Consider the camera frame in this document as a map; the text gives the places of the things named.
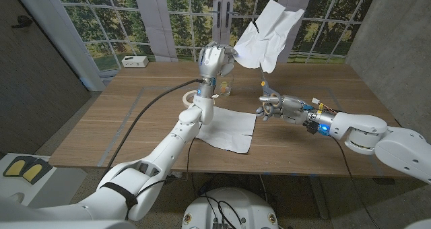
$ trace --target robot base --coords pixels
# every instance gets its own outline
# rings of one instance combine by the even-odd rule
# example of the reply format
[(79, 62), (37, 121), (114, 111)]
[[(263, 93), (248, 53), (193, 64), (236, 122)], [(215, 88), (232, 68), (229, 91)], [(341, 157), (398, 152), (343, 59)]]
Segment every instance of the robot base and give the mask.
[[(214, 189), (206, 193), (217, 201), (229, 203), (238, 213), (242, 220), (242, 225), (238, 221), (235, 213), (225, 203), (220, 203), (225, 217), (238, 229), (258, 228), (258, 229), (278, 229), (277, 218), (271, 206), (250, 191), (234, 187)], [(226, 221), (222, 222), (222, 215), (219, 212), (218, 204), (213, 199), (199, 197), (192, 202), (184, 213), (182, 229), (227, 229)]]

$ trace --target folded cloth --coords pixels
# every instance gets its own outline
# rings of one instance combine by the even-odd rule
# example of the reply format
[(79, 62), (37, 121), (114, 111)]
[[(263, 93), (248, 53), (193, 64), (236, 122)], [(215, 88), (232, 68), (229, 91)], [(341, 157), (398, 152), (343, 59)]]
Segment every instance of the folded cloth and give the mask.
[(209, 125), (202, 125), (196, 138), (215, 148), (247, 153), (250, 149), (255, 121), (256, 114), (214, 107), (212, 122)]

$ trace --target door handle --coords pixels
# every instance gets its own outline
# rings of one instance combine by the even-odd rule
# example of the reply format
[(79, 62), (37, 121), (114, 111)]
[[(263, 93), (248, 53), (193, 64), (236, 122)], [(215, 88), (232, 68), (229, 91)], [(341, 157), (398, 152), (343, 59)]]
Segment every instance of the door handle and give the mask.
[(24, 28), (28, 27), (32, 24), (33, 20), (31, 20), (29, 17), (25, 15), (19, 15), (17, 17), (18, 24), (11, 26), (12, 28)]
[(232, 14), (232, 15), (239, 15), (240, 13), (235, 12), (235, 11), (230, 11), (230, 2), (228, 2), (226, 4), (226, 27), (229, 26), (229, 15), (230, 14)]
[(210, 13), (217, 13), (217, 28), (220, 28), (220, 8), (222, 7), (222, 2), (218, 2), (217, 11), (209, 11)]

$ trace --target white cloth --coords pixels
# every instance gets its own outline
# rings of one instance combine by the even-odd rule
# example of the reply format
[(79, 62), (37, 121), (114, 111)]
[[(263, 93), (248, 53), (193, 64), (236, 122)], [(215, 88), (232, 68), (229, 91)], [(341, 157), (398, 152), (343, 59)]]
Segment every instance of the white cloth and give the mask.
[(286, 8), (273, 0), (266, 5), (262, 14), (256, 20), (256, 26), (250, 22), (234, 49), (238, 56), (235, 61), (243, 67), (258, 68), (271, 73), (275, 69), (277, 57), (284, 49), (290, 29), (304, 14), (304, 10), (297, 12), (284, 11)]
[(209, 125), (202, 125), (196, 138), (216, 148), (247, 153), (255, 121), (255, 114), (214, 107), (213, 121)]

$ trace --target floor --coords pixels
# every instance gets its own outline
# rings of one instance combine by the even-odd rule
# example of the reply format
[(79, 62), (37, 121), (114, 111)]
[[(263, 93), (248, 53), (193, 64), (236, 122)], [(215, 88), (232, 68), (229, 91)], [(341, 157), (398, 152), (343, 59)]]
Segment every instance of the floor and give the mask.
[[(50, 156), (99, 94), (92, 92), (90, 100), (36, 154)], [(81, 201), (93, 193), (103, 173), (100, 169), (84, 170), (88, 175), (71, 203)], [(193, 174), (195, 187), (198, 189), (212, 176), (214, 174)], [(263, 175), (263, 181), (279, 225), (284, 229), (374, 228), (349, 178), (321, 177), (330, 220), (320, 219), (308, 177)], [(413, 178), (396, 179), (394, 185), (378, 185), (371, 178), (355, 178), (355, 181), (364, 203), (382, 229), (404, 228), (418, 220), (431, 218), (431, 186), (422, 181)], [(213, 180), (211, 187), (226, 186), (243, 187), (264, 195), (256, 175), (220, 174)], [(146, 217), (132, 223), (137, 228), (180, 228), (184, 211), (193, 200), (190, 180), (165, 184)]]

